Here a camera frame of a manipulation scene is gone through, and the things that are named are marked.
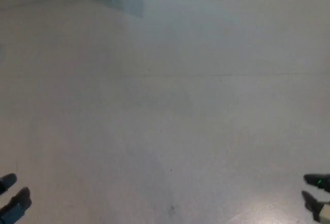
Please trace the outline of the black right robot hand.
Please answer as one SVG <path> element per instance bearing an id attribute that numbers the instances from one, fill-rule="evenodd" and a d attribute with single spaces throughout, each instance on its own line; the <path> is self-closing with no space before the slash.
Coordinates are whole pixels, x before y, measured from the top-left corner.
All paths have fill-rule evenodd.
<path id="1" fill-rule="evenodd" d="M 329 174 L 305 174 L 303 177 L 306 184 L 322 189 L 329 193 Z M 302 191 L 302 197 L 314 221 L 321 224 L 329 224 L 329 201 L 318 201 L 312 194 Z"/>

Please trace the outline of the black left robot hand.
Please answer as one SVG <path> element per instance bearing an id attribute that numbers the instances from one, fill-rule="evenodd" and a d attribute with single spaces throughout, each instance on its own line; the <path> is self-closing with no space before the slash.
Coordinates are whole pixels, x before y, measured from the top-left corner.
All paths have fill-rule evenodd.
<path id="1" fill-rule="evenodd" d="M 17 181 L 17 176 L 10 173 L 1 177 L 1 195 L 9 190 Z M 19 221 L 32 204 L 30 190 L 22 188 L 10 201 L 1 208 L 1 223 L 14 224 Z"/>

